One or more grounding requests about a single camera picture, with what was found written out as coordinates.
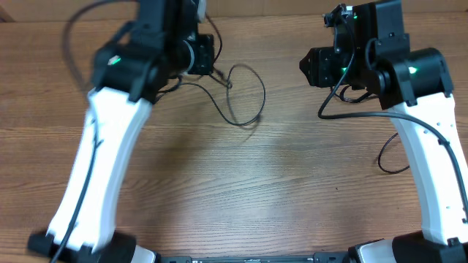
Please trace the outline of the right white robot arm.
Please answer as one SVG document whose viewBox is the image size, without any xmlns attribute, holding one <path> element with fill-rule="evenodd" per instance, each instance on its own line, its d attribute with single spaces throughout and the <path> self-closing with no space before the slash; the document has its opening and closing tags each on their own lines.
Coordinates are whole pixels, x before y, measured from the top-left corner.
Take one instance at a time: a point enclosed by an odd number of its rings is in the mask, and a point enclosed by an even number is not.
<svg viewBox="0 0 468 263">
<path fill-rule="evenodd" d="M 310 85 L 375 95 L 404 146 L 420 202 L 417 232 L 354 245 L 338 262 L 465 262 L 467 162 L 456 128 L 444 56 L 411 50 L 400 1 L 340 4 L 323 15 L 333 45 L 314 47 L 299 67 Z"/>
</svg>

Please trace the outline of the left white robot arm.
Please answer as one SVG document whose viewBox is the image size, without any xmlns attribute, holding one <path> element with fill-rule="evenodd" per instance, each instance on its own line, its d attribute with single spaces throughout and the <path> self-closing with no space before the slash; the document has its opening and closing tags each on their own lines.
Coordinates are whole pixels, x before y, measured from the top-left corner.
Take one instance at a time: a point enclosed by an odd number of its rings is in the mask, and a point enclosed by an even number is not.
<svg viewBox="0 0 468 263">
<path fill-rule="evenodd" d="M 135 20 L 96 52 L 90 80 L 83 79 L 70 50 L 78 17 L 68 20 L 62 53 L 88 109 L 64 197 L 48 228 L 29 237 L 30 251 L 52 262 L 160 260 L 116 231 L 116 208 L 135 143 L 167 82 L 213 70 L 213 37 L 198 32 L 205 10 L 204 0 L 142 1 Z"/>
</svg>

